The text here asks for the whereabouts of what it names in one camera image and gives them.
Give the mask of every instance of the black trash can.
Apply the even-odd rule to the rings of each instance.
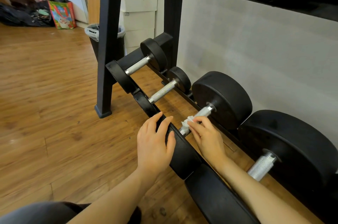
[[[98,52],[99,52],[99,30],[100,26],[97,23],[91,24],[84,29],[84,32],[89,36],[90,42],[92,43],[96,60],[98,60]],[[125,33],[126,31],[124,27],[119,25],[119,31],[117,34],[117,52],[118,52],[117,60],[125,56],[125,46],[124,46]]]

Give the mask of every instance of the black shoe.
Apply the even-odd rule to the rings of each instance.
[[[141,223],[141,218],[142,218],[142,212],[141,209],[136,206],[132,216],[130,217],[129,221],[127,224],[140,224]]]

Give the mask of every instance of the person's right hand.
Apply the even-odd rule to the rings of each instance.
[[[227,158],[221,134],[205,116],[195,117],[193,122],[188,121],[188,125],[203,157],[217,169],[218,164]]]

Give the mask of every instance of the dumbbell handle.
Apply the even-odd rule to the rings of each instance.
[[[260,181],[271,170],[276,160],[277,158],[273,153],[266,152],[251,166],[248,174],[255,180]]]
[[[127,68],[127,70],[125,71],[125,73],[130,76],[131,74],[135,73],[137,70],[139,70],[140,68],[142,68],[146,64],[148,64],[150,62],[150,60],[151,60],[150,56],[144,57],[140,61],[138,61],[135,64],[133,64],[131,67]]]
[[[212,111],[215,111],[216,108],[211,105],[210,103],[208,103],[207,106],[205,106],[204,108],[202,108],[200,111],[198,111],[198,113],[196,115],[194,115],[194,118],[197,116],[209,116],[211,115]],[[179,129],[179,132],[185,137],[190,133],[190,129],[188,127],[182,126]]]
[[[173,79],[171,82],[169,82],[167,85],[165,85],[161,90],[156,92],[153,96],[151,96],[148,100],[151,104],[154,104],[157,102],[160,98],[162,98],[165,94],[169,93],[172,89],[175,88],[176,85],[179,83]]]

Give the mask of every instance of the cardboard box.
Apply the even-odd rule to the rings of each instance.
[[[129,54],[130,52],[133,52],[134,50],[136,50],[138,48],[139,48],[139,46],[126,48],[127,54]]]
[[[154,29],[126,31],[126,47],[139,47],[145,39],[154,38]]]
[[[121,0],[121,11],[139,12],[156,11],[157,0]]]
[[[123,24],[126,31],[154,29],[155,28],[155,12],[123,12]]]

